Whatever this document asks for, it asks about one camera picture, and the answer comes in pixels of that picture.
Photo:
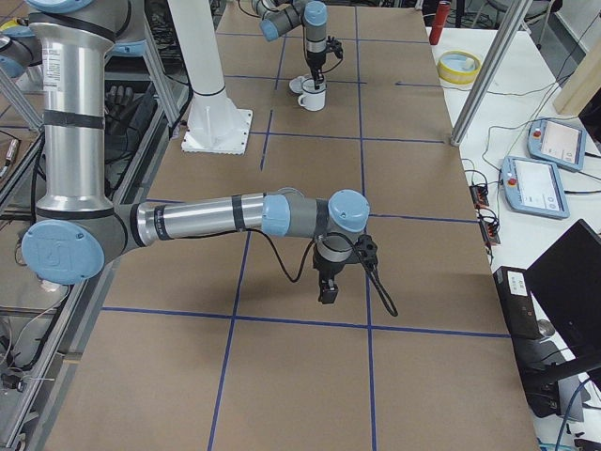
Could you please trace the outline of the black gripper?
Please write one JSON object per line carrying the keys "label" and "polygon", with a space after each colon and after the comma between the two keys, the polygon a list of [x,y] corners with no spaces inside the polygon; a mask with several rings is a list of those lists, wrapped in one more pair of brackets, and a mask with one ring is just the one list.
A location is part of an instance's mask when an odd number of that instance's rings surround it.
{"label": "black gripper", "polygon": [[[327,55],[334,54],[338,62],[330,69],[323,70],[327,61]],[[315,87],[324,84],[324,74],[334,70],[344,60],[344,49],[342,42],[335,37],[327,36],[321,41],[307,41],[307,66]]]}
{"label": "black gripper", "polygon": [[346,265],[360,264],[370,280],[378,282],[378,246],[367,234],[352,241],[346,234],[328,234],[314,248],[313,267],[318,271],[319,296],[323,304],[335,302],[339,288],[335,276]]}

